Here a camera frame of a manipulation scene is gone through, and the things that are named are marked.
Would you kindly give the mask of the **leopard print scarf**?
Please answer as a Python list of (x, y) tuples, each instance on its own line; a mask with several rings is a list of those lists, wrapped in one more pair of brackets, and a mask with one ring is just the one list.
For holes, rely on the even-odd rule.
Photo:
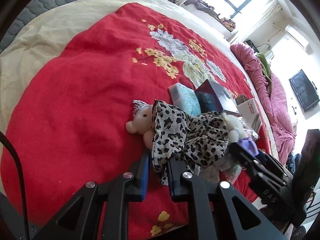
[(228, 131), (221, 114), (216, 111), (191, 116), (165, 101), (152, 106), (153, 169), (162, 185), (168, 185), (167, 162), (175, 158), (196, 175), (213, 166), (225, 155)]

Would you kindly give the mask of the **pink teddy bear toy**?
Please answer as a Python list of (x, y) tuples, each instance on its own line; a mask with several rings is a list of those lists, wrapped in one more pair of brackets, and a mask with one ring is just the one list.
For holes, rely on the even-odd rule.
[(145, 146), (151, 150), (153, 141), (152, 105), (141, 100), (133, 100), (133, 120), (126, 123), (126, 130), (131, 134), (143, 136)]

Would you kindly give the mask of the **teal tissue pack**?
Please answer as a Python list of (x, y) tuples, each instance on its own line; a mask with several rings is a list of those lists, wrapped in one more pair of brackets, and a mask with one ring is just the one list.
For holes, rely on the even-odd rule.
[(201, 114), (201, 108), (195, 92), (181, 83), (169, 87), (172, 103), (191, 116)]

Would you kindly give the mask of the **white plush doll purple dress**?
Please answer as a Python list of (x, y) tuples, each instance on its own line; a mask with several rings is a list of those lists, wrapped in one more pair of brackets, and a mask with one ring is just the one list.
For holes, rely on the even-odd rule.
[(222, 117), (228, 131), (228, 144), (236, 142), (243, 150), (251, 156), (256, 157), (259, 154), (257, 145), (247, 135), (240, 120), (236, 116), (226, 114), (225, 112), (222, 112)]

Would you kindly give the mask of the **red white tissue box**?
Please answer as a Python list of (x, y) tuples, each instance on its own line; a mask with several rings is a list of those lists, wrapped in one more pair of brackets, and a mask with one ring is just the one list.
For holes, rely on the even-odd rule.
[(245, 95), (241, 94), (235, 98), (235, 101), (236, 107), (241, 116), (256, 133), (259, 133), (263, 123), (256, 100), (254, 98), (249, 99)]

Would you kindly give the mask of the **pink quilted comforter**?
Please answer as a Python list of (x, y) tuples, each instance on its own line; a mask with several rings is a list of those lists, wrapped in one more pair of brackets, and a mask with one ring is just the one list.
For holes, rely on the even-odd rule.
[(294, 149), (296, 139), (288, 112), (285, 90), (272, 71), (271, 84), (268, 84), (263, 75), (260, 61), (249, 45), (236, 43), (230, 46), (230, 50), (241, 63), (255, 87), (271, 126), (279, 161), (284, 165)]

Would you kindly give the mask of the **dark blue box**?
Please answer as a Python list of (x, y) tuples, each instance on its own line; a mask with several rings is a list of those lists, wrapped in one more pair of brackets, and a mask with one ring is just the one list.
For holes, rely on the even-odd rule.
[(217, 113), (225, 112), (226, 114), (234, 116), (240, 115), (229, 91), (214, 81), (204, 81), (204, 83), (195, 90), (195, 94), (202, 113), (216, 111)]

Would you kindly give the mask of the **red floral blanket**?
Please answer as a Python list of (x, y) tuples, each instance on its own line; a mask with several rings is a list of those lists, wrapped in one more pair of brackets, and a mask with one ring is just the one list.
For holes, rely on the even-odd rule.
[[(197, 239), (194, 215), (171, 200), (151, 150), (131, 134), (133, 100), (173, 105), (169, 87), (206, 80), (260, 100), (248, 74), (181, 22), (127, 3), (71, 39), (32, 78), (12, 111), (1, 180), (35, 239)], [(131, 165), (150, 151), (143, 202)]]

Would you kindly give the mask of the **green cloth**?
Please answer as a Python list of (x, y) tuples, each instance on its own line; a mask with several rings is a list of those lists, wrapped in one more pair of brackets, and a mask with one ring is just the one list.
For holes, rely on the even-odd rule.
[(268, 84), (270, 85), (271, 84), (271, 70), (270, 70), (270, 65), (267, 62), (267, 59), (265, 57), (265, 54), (264, 53), (256, 53), (256, 57), (259, 59), (263, 75), (266, 78)]

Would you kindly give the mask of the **clothes pile on windowsill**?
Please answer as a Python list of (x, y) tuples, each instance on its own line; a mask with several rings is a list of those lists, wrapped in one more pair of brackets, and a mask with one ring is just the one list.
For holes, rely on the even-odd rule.
[(205, 1), (202, 0), (187, 0), (184, 2), (185, 5), (195, 5), (196, 9), (202, 12), (207, 13), (212, 16), (220, 23), (222, 23), (229, 31), (233, 31), (236, 28), (236, 24), (232, 19), (227, 19), (225, 17), (220, 18), (220, 14), (217, 14), (214, 10), (215, 8), (211, 5), (208, 5)]

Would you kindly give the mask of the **beige bed sheet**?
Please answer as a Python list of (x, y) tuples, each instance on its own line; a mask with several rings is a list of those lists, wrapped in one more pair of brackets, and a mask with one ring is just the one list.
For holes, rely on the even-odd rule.
[(223, 36), (182, 7), (165, 0), (79, 0), (33, 19), (1, 53), (1, 128), (7, 129), (12, 111), (32, 78), (59, 56), (73, 37), (127, 3), (139, 3), (177, 20), (225, 54), (239, 61)]

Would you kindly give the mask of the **wall mounted television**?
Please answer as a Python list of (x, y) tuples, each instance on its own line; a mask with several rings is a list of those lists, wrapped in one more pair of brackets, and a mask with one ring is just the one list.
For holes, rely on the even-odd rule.
[(291, 77), (289, 82), (295, 97), (304, 112), (316, 107), (319, 103), (317, 88), (309, 80), (302, 69)]

